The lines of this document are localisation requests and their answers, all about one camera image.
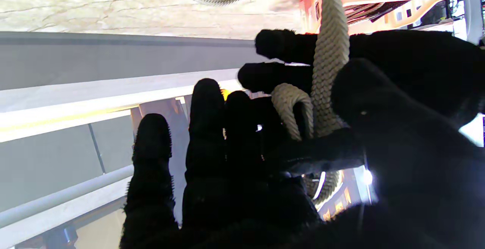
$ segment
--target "gloved hand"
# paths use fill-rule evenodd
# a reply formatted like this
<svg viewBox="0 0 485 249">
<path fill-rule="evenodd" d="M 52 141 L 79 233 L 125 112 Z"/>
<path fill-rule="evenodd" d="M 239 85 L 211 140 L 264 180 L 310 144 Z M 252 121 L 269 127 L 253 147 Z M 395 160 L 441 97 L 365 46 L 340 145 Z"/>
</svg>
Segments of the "gloved hand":
<svg viewBox="0 0 485 249">
<path fill-rule="evenodd" d="M 260 120 L 255 106 L 259 102 L 241 91 L 231 93 L 224 102 L 219 85 L 208 78 L 194 87 L 181 230 L 173 216 L 169 127 L 160 114 L 147 114 L 142 119 L 133 151 L 135 173 L 128 188 L 120 248 L 160 243 L 192 247 L 207 239 L 237 236 L 244 229 L 253 231 L 253 225 L 263 225 L 257 232 L 265 235 L 269 226 L 292 233 L 320 222 L 301 177 L 278 175 L 279 171 L 269 170 L 271 165 L 264 161 L 263 139 L 279 140 L 267 136 L 276 135 L 282 127 L 276 115 L 262 121 L 267 125 L 264 135 L 257 133 Z M 271 123 L 278 123 L 275 130 Z"/>
<path fill-rule="evenodd" d="M 431 40 L 424 43 L 442 40 L 444 43 L 436 45 L 454 47 L 469 55 L 471 62 L 459 68 L 447 63 L 445 68 L 437 70 L 435 66 L 427 66 L 436 60 L 426 57 L 429 49 L 406 47 L 409 54 L 403 62 L 410 64 L 413 73 L 408 77 L 407 73 L 402 73 L 407 66 L 400 65 L 397 59 L 392 60 L 396 54 L 384 55 L 379 59 L 372 51 L 372 48 L 380 52 L 390 51 L 395 46 L 405 47 L 410 43 L 421 47 L 423 43 L 420 41 L 426 36 Z M 357 221 L 362 223 L 361 232 L 353 238 L 341 235 L 326 238 L 339 240 L 333 244 L 341 248 L 352 247 L 349 240 L 359 240 L 354 245 L 377 243 L 379 247 L 397 247 L 398 241 L 399 247 L 404 248 L 417 247 L 418 244 L 421 247 L 462 247 L 464 244 L 467 244 L 465 247 L 473 247 L 483 244 L 482 235 L 474 229 L 485 229 L 485 194 L 480 189 L 485 183 L 480 173 L 485 170 L 485 153 L 457 132 L 457 124 L 464 124 L 464 119 L 469 121 L 480 111 L 480 104 L 475 98 L 480 92 L 475 92 L 478 84 L 473 76 L 483 74 L 482 70 L 477 69 L 478 59 L 483 54 L 476 53 L 478 50 L 474 45 L 463 44 L 445 33 L 390 31 L 358 37 L 367 39 L 369 47 L 357 47 L 350 39 L 351 59 L 334 81 L 332 108 L 350 125 L 366 149 L 368 168 L 374 175 L 373 184 L 379 203 L 366 207 L 367 211 L 361 216 L 356 215 L 355 208 L 350 208 L 337 217 L 335 227 L 347 229 L 346 226 Z M 384 40 L 394 38 L 398 41 L 398 37 L 407 41 L 391 48 L 384 45 Z M 301 41 L 298 45 L 284 43 L 283 47 L 314 47 L 316 38 L 301 35 L 298 39 Z M 260 44 L 257 40 L 257 50 L 261 52 L 264 49 L 258 48 Z M 291 51 L 283 51 L 284 57 L 281 59 L 293 61 L 288 60 Z M 356 54 L 367 57 L 352 57 Z M 290 83 L 310 94 L 311 69 L 277 63 L 246 64 L 239 71 L 238 79 L 243 87 L 252 91 L 269 93 L 280 83 Z M 431 100 L 436 91 L 421 84 L 425 81 L 434 86 L 452 85 L 452 89 L 457 83 L 464 89 L 450 95 L 447 95 L 450 90 L 439 89 L 445 94 L 425 103 Z M 456 104 L 462 104 L 458 107 L 465 108 L 464 111 L 458 110 Z M 455 117 L 460 114 L 466 117 Z M 423 205 L 423 202 L 434 204 Z M 456 212 L 451 218 L 445 210 Z M 457 229 L 451 225 L 463 227 Z M 332 229 L 332 226 L 322 227 L 319 233 Z"/>
<path fill-rule="evenodd" d="M 253 92 L 269 94 L 287 82 L 310 94 L 316 41 L 314 34 L 262 30 L 256 37 L 258 54 L 310 66 L 246 64 L 239 81 Z M 352 35 L 349 57 L 368 59 L 407 95 L 447 117 L 457 129 L 484 111 L 485 54 L 450 33 L 390 30 Z"/>
</svg>

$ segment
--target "gray wall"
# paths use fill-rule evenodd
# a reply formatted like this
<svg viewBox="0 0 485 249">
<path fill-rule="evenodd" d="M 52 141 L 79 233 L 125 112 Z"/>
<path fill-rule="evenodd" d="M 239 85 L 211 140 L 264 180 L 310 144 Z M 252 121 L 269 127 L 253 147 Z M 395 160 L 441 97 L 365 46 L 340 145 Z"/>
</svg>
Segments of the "gray wall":
<svg viewBox="0 0 485 249">
<path fill-rule="evenodd" d="M 130 116 L 91 126 L 0 143 L 0 212 L 131 164 Z"/>
<path fill-rule="evenodd" d="M 0 90 L 239 68 L 253 41 L 73 33 L 0 33 Z"/>
<path fill-rule="evenodd" d="M 100 98 L 103 96 L 96 95 L 104 88 L 123 95 L 157 90 L 154 85 L 160 83 L 162 88 L 187 86 L 201 75 L 232 80 L 235 68 L 264 60 L 256 55 L 252 41 L 0 33 L 0 107 L 15 112 L 77 101 L 70 97 Z M 49 88 L 54 85 L 64 88 Z M 58 97 L 63 95 L 66 100 L 59 103 Z M 176 175 L 175 212 L 180 219 L 188 123 L 178 114 L 169 121 L 177 123 L 177 128 L 171 127 L 177 159 L 171 160 L 170 169 Z M 0 211 L 102 175 L 101 164 L 107 173 L 131 164 L 129 116 L 92 123 L 91 127 L 94 140 L 89 126 L 83 125 L 0 143 Z"/>
<path fill-rule="evenodd" d="M 102 175 L 87 125 L 0 143 L 0 211 Z"/>
<path fill-rule="evenodd" d="M 123 116 L 91 124 L 105 173 L 131 164 L 131 117 Z"/>
</svg>

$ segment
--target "marble ceiling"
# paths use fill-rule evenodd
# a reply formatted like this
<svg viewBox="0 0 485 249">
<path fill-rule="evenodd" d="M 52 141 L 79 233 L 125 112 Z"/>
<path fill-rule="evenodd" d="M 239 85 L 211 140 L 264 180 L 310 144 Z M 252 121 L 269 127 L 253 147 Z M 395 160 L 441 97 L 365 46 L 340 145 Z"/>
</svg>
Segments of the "marble ceiling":
<svg viewBox="0 0 485 249">
<path fill-rule="evenodd" d="M 262 28 L 300 29 L 298 0 L 0 0 L 0 31 L 253 39 Z"/>
</svg>

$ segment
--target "glove finger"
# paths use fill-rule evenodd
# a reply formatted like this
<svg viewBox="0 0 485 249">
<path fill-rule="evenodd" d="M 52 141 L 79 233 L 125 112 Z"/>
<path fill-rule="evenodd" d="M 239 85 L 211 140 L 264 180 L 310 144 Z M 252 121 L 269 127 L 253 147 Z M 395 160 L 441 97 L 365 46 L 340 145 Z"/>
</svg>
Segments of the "glove finger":
<svg viewBox="0 0 485 249">
<path fill-rule="evenodd" d="M 245 92 L 232 92 L 227 97 L 226 117 L 227 162 L 244 175 L 260 173 L 263 161 L 256 111 Z"/>
<path fill-rule="evenodd" d="M 286 63 L 313 65 L 317 35 L 295 34 L 291 30 L 261 30 L 255 39 L 256 53 Z"/>
<path fill-rule="evenodd" d="M 140 121 L 133 153 L 134 164 L 160 164 L 161 159 L 168 167 L 168 159 L 172 157 L 172 141 L 168 123 L 161 114 L 147 114 Z"/>
<path fill-rule="evenodd" d="M 244 64 L 239 70 L 238 80 L 251 92 L 271 94 L 274 87 L 281 83 L 294 85 L 311 94 L 313 67 L 286 66 L 281 63 Z"/>
<path fill-rule="evenodd" d="M 258 112 L 257 123 L 261 125 L 261 130 L 258 132 L 260 134 L 261 153 L 265 156 L 282 142 L 289 140 L 289 136 L 272 105 L 271 97 L 259 97 L 252 99 L 251 102 Z"/>
<path fill-rule="evenodd" d="M 190 111 L 185 178 L 215 177 L 225 172 L 224 97 L 215 80 L 204 78 L 194 87 Z"/>
<path fill-rule="evenodd" d="M 354 133 L 349 128 L 342 128 L 320 138 L 300 142 L 289 140 L 266 157 L 272 170 L 300 176 L 362 166 L 363 149 Z"/>
</svg>

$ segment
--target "light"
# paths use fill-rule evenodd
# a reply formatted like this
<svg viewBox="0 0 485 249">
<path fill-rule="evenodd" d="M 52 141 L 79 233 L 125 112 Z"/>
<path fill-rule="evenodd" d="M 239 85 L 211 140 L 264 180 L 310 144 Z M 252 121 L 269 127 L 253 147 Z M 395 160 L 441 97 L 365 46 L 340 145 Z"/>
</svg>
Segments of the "light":
<svg viewBox="0 0 485 249">
<path fill-rule="evenodd" d="M 175 100 L 179 100 L 180 104 L 185 104 L 185 97 L 175 97 Z"/>
<path fill-rule="evenodd" d="M 63 130 L 64 128 L 71 128 L 85 125 L 99 121 L 107 121 L 108 119 L 129 116 L 130 110 L 114 111 L 106 114 L 92 114 L 88 116 L 73 116 L 72 119 L 53 119 L 45 123 L 33 123 L 23 127 L 0 128 L 0 143 L 19 138 L 24 138 L 33 135 L 41 135 L 42 133 L 50 133 L 55 130 Z"/>
<path fill-rule="evenodd" d="M 372 173 L 369 170 L 364 170 L 364 183 L 366 185 L 372 184 Z"/>
</svg>

